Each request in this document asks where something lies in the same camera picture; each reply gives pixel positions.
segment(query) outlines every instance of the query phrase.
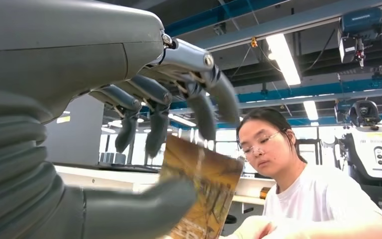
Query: ceiling light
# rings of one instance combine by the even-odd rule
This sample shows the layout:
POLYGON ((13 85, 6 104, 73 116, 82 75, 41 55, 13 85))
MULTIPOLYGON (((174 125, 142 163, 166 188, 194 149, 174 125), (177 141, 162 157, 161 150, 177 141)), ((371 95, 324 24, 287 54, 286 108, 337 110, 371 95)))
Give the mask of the ceiling light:
POLYGON ((317 107, 314 101, 304 101, 304 108, 309 120, 318 120, 317 107))
POLYGON ((182 117, 173 115, 173 114, 169 114, 168 117, 171 118, 172 120, 175 120, 175 121, 177 121, 179 123, 183 123, 183 124, 191 126, 191 127, 195 127, 196 126, 195 123, 193 123, 193 122, 191 122, 189 120, 186 120, 186 119, 184 119, 182 117))
POLYGON ((266 40, 287 84, 289 86, 301 84, 301 79, 296 71, 285 36, 280 33, 268 36, 266 40))
POLYGON ((105 131, 105 132, 108 132, 108 133, 116 133, 116 131, 114 131, 113 129, 104 128, 104 127, 101 128, 101 131, 105 131))
POLYGON ((65 116, 56 119, 56 123, 66 123, 69 121, 71 121, 71 116, 65 116))
POLYGON ((272 61, 275 60, 275 55, 273 53, 270 53, 267 57, 272 61))
POLYGON ((107 123, 110 126, 122 128, 122 121, 121 120, 114 120, 112 122, 107 123))
POLYGON ((190 131, 190 142, 192 142, 194 140, 194 128, 191 128, 191 131, 190 131))

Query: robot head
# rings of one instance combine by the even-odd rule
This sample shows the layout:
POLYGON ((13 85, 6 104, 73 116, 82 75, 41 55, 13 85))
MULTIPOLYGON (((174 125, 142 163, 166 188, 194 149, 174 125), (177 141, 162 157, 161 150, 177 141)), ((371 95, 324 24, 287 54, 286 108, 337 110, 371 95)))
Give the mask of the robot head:
POLYGON ((356 127, 376 126, 380 122, 379 110, 372 101, 357 101, 350 111, 349 118, 356 127))

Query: black hair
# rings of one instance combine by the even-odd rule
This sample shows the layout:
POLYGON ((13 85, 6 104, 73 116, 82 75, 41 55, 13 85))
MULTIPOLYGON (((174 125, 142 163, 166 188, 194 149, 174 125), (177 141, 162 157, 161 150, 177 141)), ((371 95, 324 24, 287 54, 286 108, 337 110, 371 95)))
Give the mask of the black hair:
POLYGON ((249 120, 261 120, 266 121, 276 127, 280 134, 282 134, 288 141, 290 148, 295 148, 296 154, 298 158, 304 162, 307 163, 307 160, 305 160, 299 153, 297 147, 298 147, 298 140, 295 141, 295 145, 292 144, 292 141, 290 140, 287 130, 292 130, 290 127, 290 124, 287 122, 286 118, 277 110, 273 108, 257 108, 250 111, 241 121, 239 126, 236 128, 236 138, 239 140, 239 130, 241 127, 249 120))

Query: white table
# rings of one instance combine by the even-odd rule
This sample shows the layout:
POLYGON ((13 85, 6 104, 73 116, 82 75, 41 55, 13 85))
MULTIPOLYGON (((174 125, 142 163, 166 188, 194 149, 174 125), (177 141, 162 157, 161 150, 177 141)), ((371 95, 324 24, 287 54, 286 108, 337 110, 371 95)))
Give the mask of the white table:
MULTIPOLYGON (((159 180, 159 175, 155 173, 119 172, 64 166, 55 166, 55 168, 67 185, 82 187, 142 192, 155 185, 159 180)), ((264 200, 259 198, 260 190, 264 187, 272 187, 274 184, 272 179, 241 177, 236 186, 233 201, 264 205, 264 200)))

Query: screw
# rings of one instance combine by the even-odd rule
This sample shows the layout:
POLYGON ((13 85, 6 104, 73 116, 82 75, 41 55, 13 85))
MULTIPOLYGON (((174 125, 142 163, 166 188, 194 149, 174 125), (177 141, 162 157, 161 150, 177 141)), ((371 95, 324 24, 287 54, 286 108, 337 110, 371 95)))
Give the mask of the screw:
POLYGON ((204 63, 206 66, 213 66, 213 63, 214 63, 213 56, 210 54, 206 54, 204 56, 204 63))

